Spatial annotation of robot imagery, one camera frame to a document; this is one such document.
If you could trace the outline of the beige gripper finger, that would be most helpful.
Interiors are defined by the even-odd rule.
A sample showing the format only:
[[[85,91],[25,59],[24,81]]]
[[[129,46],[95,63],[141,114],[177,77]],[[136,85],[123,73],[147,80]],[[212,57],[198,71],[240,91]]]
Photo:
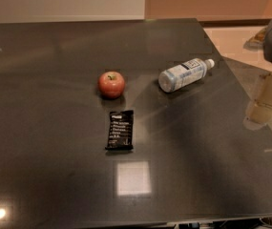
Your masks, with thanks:
[[[272,119],[272,72],[259,76],[246,109],[246,119],[257,125],[264,125]]]

